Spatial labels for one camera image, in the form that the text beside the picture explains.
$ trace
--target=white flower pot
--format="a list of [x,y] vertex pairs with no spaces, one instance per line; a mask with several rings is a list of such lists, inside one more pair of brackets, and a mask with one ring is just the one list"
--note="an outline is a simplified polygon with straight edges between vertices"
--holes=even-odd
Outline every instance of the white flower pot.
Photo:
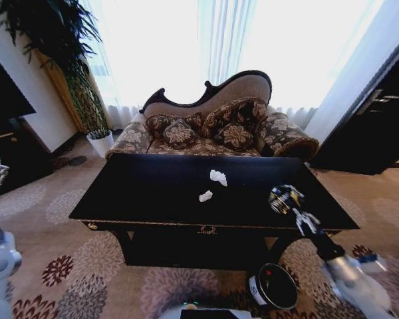
[[104,138],[100,138],[98,140],[93,140],[90,137],[90,134],[87,134],[87,139],[90,144],[93,145],[96,152],[98,152],[99,156],[105,158],[106,152],[111,148],[114,144],[114,138],[112,137],[112,132],[108,131],[108,135]]

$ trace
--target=patterned carpet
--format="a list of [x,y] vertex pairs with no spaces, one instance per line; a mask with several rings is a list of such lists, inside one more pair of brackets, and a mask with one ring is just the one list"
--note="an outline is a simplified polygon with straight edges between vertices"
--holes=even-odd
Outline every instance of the patterned carpet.
[[[23,256],[7,289],[15,318],[148,319],[185,300],[250,310],[262,318],[363,318],[331,292],[306,240],[292,244],[282,260],[300,292],[292,311],[258,309],[245,292],[241,271],[124,265],[112,235],[67,219],[105,163],[85,139],[66,154],[81,155],[88,158],[82,165],[0,196],[0,225],[15,235]],[[371,177],[314,172],[362,227],[334,236],[335,241],[356,257],[372,250],[387,258],[388,272],[376,278],[399,315],[399,169]]]

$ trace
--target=black cabinet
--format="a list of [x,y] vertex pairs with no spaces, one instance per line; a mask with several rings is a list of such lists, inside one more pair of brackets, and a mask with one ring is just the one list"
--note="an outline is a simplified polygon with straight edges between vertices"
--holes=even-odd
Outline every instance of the black cabinet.
[[9,175],[0,195],[51,174],[51,155],[46,152],[23,119],[0,123],[0,158]]
[[325,141],[313,167],[381,173],[399,160],[399,58],[368,97]]

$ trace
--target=drawer handle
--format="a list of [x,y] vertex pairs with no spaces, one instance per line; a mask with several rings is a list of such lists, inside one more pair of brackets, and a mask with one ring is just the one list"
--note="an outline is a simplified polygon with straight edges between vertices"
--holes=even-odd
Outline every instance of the drawer handle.
[[87,224],[87,227],[93,230],[98,229],[98,225],[96,225],[95,223],[89,223]]
[[199,229],[199,231],[197,231],[197,233],[202,235],[215,235],[217,234],[217,231],[213,226],[201,226],[201,228]]

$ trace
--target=dark wooden door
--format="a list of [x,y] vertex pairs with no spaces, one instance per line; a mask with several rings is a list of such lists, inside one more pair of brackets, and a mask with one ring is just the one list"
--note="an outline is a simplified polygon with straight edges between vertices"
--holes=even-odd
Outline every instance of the dark wooden door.
[[348,121],[325,141],[312,166],[372,175],[397,160],[399,59]]

